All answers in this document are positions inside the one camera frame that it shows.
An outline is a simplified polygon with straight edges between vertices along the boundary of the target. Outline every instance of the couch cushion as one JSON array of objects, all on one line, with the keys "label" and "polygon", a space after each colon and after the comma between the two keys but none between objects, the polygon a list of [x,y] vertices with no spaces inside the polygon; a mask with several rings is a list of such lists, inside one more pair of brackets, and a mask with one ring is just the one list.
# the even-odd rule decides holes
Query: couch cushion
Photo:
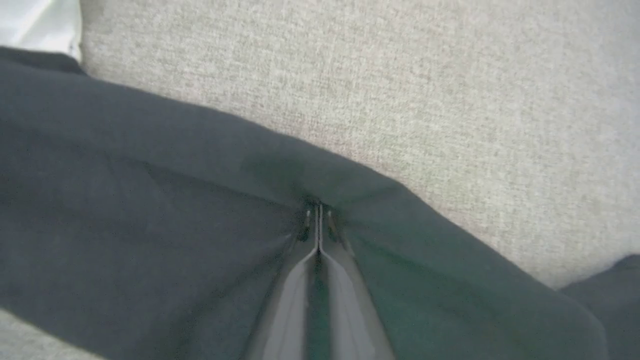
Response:
[{"label": "couch cushion", "polygon": [[369,165],[546,284],[640,251],[633,0],[82,5],[91,75]]}]

